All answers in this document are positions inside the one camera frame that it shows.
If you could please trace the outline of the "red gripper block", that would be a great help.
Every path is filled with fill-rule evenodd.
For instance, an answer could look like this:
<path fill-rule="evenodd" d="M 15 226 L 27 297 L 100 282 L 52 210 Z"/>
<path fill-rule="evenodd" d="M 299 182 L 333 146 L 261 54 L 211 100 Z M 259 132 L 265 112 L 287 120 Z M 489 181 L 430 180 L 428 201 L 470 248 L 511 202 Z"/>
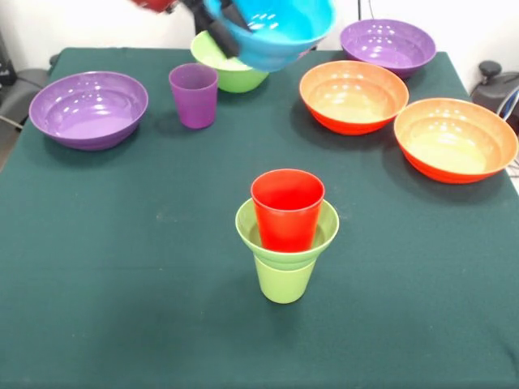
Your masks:
<path fill-rule="evenodd" d="M 176 0 L 131 0 L 135 5 L 154 12 L 172 12 Z M 233 0 L 221 0 L 221 13 L 236 26 L 249 31 L 248 23 Z M 218 48 L 226 57 L 237 57 L 238 42 L 231 36 L 225 25 L 214 19 L 207 11 L 202 0 L 194 1 L 192 14 L 195 21 L 195 32 L 206 31 L 216 42 Z"/>

